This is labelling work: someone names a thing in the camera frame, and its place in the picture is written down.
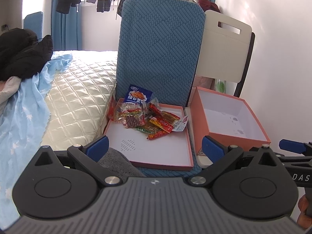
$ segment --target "blue snack package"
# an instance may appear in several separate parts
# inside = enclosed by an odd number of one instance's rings
[[[146,90],[139,86],[130,84],[127,94],[124,97],[124,103],[143,104],[150,102],[152,93],[150,90]]]

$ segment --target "black clothing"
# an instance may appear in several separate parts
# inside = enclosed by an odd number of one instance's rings
[[[0,36],[0,81],[11,76],[32,77],[41,72],[52,54],[51,35],[38,42],[36,33],[29,29],[14,28],[3,33]]]

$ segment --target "gray towel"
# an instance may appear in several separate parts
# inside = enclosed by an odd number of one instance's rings
[[[21,84],[21,79],[17,76],[10,77],[4,85],[2,91],[0,91],[0,115],[2,114],[8,99],[18,91]]]
[[[145,177],[122,153],[113,148],[109,148],[98,163],[116,174],[123,182],[128,177]]]

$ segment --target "cream quilted bedspread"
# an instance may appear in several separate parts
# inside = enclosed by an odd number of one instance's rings
[[[41,145],[66,150],[86,145],[102,135],[116,85],[117,52],[59,51],[73,60],[63,73],[57,71],[46,96],[51,116]]]

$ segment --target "green object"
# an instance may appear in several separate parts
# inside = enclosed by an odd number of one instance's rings
[[[225,93],[225,81],[216,79],[215,88],[217,92]]]

